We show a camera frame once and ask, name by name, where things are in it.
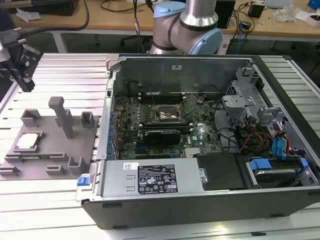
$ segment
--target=blue tab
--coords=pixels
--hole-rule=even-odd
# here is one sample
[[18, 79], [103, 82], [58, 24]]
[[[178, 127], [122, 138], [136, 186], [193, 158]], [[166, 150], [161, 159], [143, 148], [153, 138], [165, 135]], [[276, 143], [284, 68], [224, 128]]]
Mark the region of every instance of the blue tab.
[[78, 177], [78, 180], [77, 180], [76, 184], [78, 186], [89, 186], [90, 185], [89, 181], [90, 181], [90, 177], [88, 177], [88, 176], [80, 176], [80, 177]]
[[306, 167], [309, 166], [307, 160], [306, 160], [304, 157], [302, 157], [302, 158], [300, 159], [300, 162], [301, 162], [301, 164], [302, 164], [302, 166], [303, 166], [304, 168], [306, 168]]
[[249, 162], [249, 164], [252, 170], [272, 169], [272, 166], [267, 158], [253, 159], [251, 162]]
[[283, 138], [280, 138], [280, 141], [279, 141], [279, 146], [278, 146], [278, 151], [277, 151], [277, 156], [278, 157], [281, 157], [282, 159], [284, 159], [284, 154], [283, 154], [283, 148], [284, 148], [284, 145], [285, 145], [285, 140]]
[[277, 142], [278, 142], [277, 135], [275, 135], [272, 142], [272, 154], [277, 153]]

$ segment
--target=black device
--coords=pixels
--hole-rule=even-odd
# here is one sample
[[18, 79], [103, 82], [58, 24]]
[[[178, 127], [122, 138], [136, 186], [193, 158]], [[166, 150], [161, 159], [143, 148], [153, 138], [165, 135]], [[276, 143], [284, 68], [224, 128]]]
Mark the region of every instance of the black device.
[[240, 28], [243, 30], [249, 30], [251, 28], [251, 23], [248, 21], [241, 21]]
[[232, 17], [232, 12], [235, 9], [236, 0], [217, 0], [215, 12], [218, 14], [218, 25], [220, 29], [227, 29]]
[[[79, 4], [79, 0], [32, 0], [32, 6], [19, 7], [27, 12], [51, 14], [59, 16], [72, 16]], [[16, 13], [16, 8], [8, 9], [9, 13]]]
[[264, 4], [257, 4], [257, 3], [251, 3], [248, 15], [252, 18], [260, 18], [263, 10], [265, 9], [266, 5]]

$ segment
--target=blue latch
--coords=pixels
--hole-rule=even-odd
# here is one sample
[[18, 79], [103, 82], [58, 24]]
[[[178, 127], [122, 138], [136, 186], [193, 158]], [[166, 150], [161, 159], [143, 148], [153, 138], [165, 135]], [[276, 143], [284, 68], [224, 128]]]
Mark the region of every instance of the blue latch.
[[89, 181], [90, 181], [89, 176], [80, 176], [80, 177], [78, 177], [76, 184], [78, 186], [89, 186], [90, 185]]
[[304, 168], [306, 168], [306, 167], [309, 166], [307, 160], [306, 160], [304, 157], [302, 157], [302, 158], [300, 159], [300, 162], [301, 162], [301, 164], [302, 164], [302, 166], [303, 166]]
[[249, 162], [250, 167], [252, 170], [257, 169], [272, 169], [270, 162], [267, 158], [257, 158], [253, 159], [251, 162]]

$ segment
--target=metal case panel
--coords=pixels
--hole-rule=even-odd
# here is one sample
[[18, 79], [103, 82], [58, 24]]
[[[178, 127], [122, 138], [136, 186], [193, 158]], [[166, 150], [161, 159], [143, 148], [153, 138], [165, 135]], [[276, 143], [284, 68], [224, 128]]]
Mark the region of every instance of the metal case panel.
[[83, 200], [104, 230], [289, 216], [320, 201], [320, 191], [296, 190], [127, 201]]

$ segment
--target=wooden desk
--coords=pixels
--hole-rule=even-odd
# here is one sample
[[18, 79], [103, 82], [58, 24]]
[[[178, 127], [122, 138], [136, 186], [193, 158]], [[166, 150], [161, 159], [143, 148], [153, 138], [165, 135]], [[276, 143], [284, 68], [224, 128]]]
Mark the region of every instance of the wooden desk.
[[[241, 3], [248, 0], [237, 0], [235, 9]], [[74, 33], [83, 34], [117, 34], [117, 35], [135, 35], [134, 15], [133, 13], [119, 14], [113, 13], [100, 8], [101, 0], [87, 0], [87, 5], [90, 11], [90, 21], [86, 29]], [[308, 10], [308, 0], [295, 0], [297, 7], [302, 10]], [[127, 9], [132, 7], [132, 3], [122, 1], [113, 1], [110, 3], [111, 9]], [[153, 34], [153, 16], [147, 6], [143, 6], [142, 12], [137, 14], [142, 35]], [[248, 12], [248, 7], [242, 9], [243, 12]], [[274, 40], [274, 41], [302, 41], [302, 42], [317, 42], [320, 41], [320, 28], [312, 27], [304, 21], [296, 20], [295, 22], [276, 22], [273, 17], [273, 9], [263, 11], [260, 18], [255, 18], [255, 28], [248, 35], [248, 39], [256, 40]], [[82, 1], [79, 1], [79, 6], [73, 16], [55, 16], [42, 15], [41, 20], [24, 22], [12, 15], [12, 18], [17, 27], [38, 28], [38, 27], [78, 27], [85, 21], [85, 9]], [[244, 14], [240, 13], [240, 19], [251, 22]], [[224, 33], [223, 41], [219, 49], [219, 54], [225, 54], [230, 39], [232, 39], [236, 31], [236, 21], [232, 17], [229, 28], [222, 29]], [[52, 35], [56, 42], [58, 51], [66, 53], [67, 48], [61, 37], [61, 33], [67, 31], [53, 31]]]

